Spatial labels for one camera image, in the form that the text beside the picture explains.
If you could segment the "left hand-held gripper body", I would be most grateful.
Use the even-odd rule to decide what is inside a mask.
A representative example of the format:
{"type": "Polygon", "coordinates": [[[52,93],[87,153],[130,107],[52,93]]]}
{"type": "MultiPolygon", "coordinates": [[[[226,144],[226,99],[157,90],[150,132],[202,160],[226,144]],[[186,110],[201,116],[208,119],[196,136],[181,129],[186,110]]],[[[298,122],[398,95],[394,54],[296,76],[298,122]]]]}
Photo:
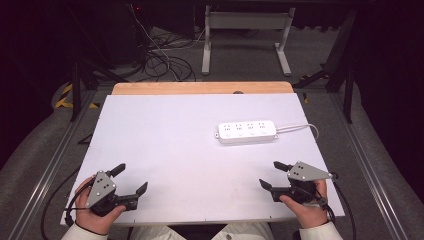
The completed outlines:
{"type": "Polygon", "coordinates": [[[96,174],[91,187],[86,207],[97,216],[105,216],[117,206],[125,206],[126,211],[136,210],[139,197],[135,194],[118,196],[114,177],[108,177],[106,172],[96,174]]]}

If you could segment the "white metal desk frame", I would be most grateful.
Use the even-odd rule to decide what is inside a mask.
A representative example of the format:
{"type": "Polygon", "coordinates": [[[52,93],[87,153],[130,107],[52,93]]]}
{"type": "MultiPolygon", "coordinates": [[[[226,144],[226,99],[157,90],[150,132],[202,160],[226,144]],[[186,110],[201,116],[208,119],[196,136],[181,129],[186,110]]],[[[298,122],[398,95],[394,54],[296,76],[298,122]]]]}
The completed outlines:
{"type": "Polygon", "coordinates": [[[274,44],[281,69],[285,76],[292,74],[287,57],[285,45],[295,16],[295,8],[290,8],[283,13],[257,13],[257,12],[216,12],[211,6],[205,7],[204,47],[201,73],[210,73],[211,62],[211,36],[212,29],[258,29],[282,30],[281,40],[274,44]]]}

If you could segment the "wooden table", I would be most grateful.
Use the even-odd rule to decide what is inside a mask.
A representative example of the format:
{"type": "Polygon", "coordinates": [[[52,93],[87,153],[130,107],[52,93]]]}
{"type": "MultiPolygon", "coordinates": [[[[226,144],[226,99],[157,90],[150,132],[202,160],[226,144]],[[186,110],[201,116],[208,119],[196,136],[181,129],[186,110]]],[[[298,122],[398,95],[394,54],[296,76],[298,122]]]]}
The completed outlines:
{"type": "Polygon", "coordinates": [[[113,95],[178,95],[178,94],[271,94],[293,93],[285,81],[260,82],[138,82],[118,83],[113,95]]]}

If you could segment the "person's left hand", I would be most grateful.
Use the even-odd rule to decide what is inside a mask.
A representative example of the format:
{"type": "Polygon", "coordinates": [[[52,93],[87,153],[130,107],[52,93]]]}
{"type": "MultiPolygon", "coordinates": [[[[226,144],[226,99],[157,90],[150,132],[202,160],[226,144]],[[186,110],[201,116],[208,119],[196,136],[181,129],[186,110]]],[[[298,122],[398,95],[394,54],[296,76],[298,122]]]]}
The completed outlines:
{"type": "Polygon", "coordinates": [[[94,177],[85,179],[75,190],[78,196],[75,200],[76,220],[75,222],[82,228],[99,235],[107,235],[114,221],[126,210],[125,206],[117,206],[110,213],[101,217],[86,209],[86,202],[90,193],[90,188],[85,185],[94,177]]]}

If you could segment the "white board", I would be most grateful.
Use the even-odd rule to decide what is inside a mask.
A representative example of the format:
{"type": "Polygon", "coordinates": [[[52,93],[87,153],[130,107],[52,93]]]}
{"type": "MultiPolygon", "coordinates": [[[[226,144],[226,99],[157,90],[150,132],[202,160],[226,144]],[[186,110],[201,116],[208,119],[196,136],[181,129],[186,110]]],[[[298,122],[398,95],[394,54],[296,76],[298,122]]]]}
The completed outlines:
{"type": "Polygon", "coordinates": [[[293,218],[259,180],[288,183],[274,161],[326,164],[295,94],[110,95],[76,180],[121,163],[117,194],[146,193],[119,225],[280,221],[293,218]],[[274,141],[224,145],[220,123],[271,120],[274,141]]]}

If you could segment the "white power strip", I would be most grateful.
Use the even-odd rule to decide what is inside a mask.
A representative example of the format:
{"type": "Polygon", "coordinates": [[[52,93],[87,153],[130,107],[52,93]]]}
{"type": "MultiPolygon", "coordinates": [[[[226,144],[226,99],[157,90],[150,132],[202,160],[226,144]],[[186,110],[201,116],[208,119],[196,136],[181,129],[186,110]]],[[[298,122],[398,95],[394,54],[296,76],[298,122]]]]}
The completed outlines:
{"type": "Polygon", "coordinates": [[[279,138],[271,120],[220,123],[215,138],[221,144],[244,144],[274,141],[279,138]]]}

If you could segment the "person's right hand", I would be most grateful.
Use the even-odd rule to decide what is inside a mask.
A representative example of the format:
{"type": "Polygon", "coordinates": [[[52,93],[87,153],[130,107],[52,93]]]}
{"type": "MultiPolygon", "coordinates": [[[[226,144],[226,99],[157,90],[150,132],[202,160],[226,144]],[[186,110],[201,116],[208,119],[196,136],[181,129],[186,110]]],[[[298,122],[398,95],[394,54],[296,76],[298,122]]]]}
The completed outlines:
{"type": "Polygon", "coordinates": [[[327,222],[327,211],[321,207],[308,207],[301,205],[286,195],[279,199],[296,215],[303,229],[314,228],[327,222]]]}

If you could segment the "person's legs beige trousers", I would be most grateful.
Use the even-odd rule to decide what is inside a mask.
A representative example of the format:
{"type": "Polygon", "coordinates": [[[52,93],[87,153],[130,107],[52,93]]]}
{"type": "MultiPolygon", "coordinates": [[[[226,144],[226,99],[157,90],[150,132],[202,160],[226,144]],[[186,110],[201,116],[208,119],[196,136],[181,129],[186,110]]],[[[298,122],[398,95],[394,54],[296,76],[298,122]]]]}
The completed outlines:
{"type": "Polygon", "coordinates": [[[274,236],[267,223],[233,223],[221,230],[206,225],[137,227],[130,240],[274,240],[274,236]]]}

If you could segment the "aluminium floor rail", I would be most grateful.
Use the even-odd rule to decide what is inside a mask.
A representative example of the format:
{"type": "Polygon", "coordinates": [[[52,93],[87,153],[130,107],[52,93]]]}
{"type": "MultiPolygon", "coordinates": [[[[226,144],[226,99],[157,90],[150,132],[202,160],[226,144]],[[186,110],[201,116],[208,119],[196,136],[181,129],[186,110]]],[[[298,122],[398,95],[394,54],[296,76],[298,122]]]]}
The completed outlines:
{"type": "Polygon", "coordinates": [[[364,175],[364,178],[370,188],[376,205],[382,214],[384,222],[390,232],[393,240],[409,240],[395,210],[391,204],[385,189],[383,188],[380,179],[378,178],[374,168],[372,167],[368,155],[366,154],[358,135],[351,123],[347,121],[344,115],[343,105],[337,94],[330,93],[330,100],[333,107],[336,109],[344,129],[347,132],[349,141],[353,146],[354,153],[359,167],[364,175]]]}
{"type": "Polygon", "coordinates": [[[36,185],[31,192],[31,196],[20,214],[13,230],[9,234],[7,240],[23,240],[26,235],[30,224],[36,216],[36,213],[40,209],[44,198],[46,197],[51,184],[64,160],[64,156],[67,152],[68,146],[77,131],[81,119],[85,112],[89,108],[89,105],[96,95],[95,90],[88,90],[83,98],[80,105],[80,112],[73,117],[72,121],[69,122],[66,131],[61,138],[58,147],[56,148],[53,156],[48,162],[48,165],[44,168],[44,172],[40,178],[37,179],[36,185]]]}

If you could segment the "yellow black hazard tape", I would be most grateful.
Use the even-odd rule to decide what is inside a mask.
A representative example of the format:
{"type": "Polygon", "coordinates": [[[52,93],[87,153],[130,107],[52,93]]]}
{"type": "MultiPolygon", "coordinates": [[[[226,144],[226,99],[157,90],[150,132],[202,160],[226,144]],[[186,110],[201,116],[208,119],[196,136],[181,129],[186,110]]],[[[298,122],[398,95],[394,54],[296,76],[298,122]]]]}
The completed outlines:
{"type": "MultiPolygon", "coordinates": [[[[66,99],[68,98],[69,94],[71,93],[71,90],[73,88],[73,84],[72,83],[68,83],[66,85],[66,87],[63,89],[58,101],[56,102],[54,108],[73,108],[73,103],[68,102],[66,99]]],[[[91,103],[89,105],[90,109],[99,109],[100,108],[100,103],[91,103]]]]}

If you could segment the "black metal stand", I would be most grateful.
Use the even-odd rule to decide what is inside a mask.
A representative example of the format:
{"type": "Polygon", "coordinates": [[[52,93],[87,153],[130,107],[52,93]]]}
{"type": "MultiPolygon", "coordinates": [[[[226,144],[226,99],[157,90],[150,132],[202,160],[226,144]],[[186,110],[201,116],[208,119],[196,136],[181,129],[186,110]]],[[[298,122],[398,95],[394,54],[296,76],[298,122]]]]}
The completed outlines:
{"type": "Polygon", "coordinates": [[[107,79],[112,80],[116,83],[124,83],[125,79],[118,76],[117,74],[101,67],[88,59],[80,58],[72,66],[71,69],[71,81],[72,84],[72,117],[71,122],[74,122],[78,115],[82,111],[81,101],[81,84],[84,84],[88,90],[96,90],[98,83],[94,72],[97,71],[107,79]]]}
{"type": "Polygon", "coordinates": [[[350,61],[346,56],[346,46],[348,45],[351,30],[355,23],[357,11],[349,10],[348,14],[341,25],[339,33],[333,44],[326,62],[322,65],[322,69],[311,76],[302,77],[293,87],[301,89],[307,85],[328,76],[328,82],[325,89],[328,93],[337,93],[341,86],[345,86],[343,115],[348,123],[352,123],[351,105],[353,97],[353,78],[350,61]]]}

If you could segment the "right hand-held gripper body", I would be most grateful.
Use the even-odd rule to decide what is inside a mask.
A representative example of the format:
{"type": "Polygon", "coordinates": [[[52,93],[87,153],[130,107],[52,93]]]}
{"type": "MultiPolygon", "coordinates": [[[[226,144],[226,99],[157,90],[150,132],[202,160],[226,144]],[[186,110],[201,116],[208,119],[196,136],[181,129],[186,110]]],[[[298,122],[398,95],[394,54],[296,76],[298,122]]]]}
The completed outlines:
{"type": "Polygon", "coordinates": [[[275,202],[280,202],[279,197],[281,195],[286,195],[299,204],[317,200],[315,181],[333,177],[331,173],[301,161],[292,166],[292,169],[286,172],[290,186],[272,187],[270,193],[275,202]]]}

